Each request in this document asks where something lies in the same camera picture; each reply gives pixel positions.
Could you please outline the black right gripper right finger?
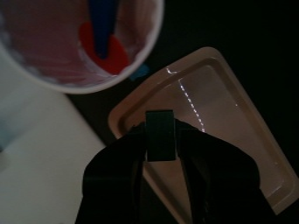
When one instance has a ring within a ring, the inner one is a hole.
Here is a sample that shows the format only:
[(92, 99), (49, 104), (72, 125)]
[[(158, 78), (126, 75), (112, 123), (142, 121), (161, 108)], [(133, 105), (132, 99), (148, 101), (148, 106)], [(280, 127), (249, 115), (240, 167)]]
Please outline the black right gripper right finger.
[(177, 153), (192, 224), (277, 224), (257, 164), (230, 143), (176, 121)]

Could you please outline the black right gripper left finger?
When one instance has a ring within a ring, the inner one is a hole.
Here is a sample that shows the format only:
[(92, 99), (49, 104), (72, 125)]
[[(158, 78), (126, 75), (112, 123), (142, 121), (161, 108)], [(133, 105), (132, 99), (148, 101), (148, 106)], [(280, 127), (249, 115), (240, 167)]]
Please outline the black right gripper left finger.
[(144, 160), (145, 130), (138, 124), (86, 165), (74, 224), (138, 224)]

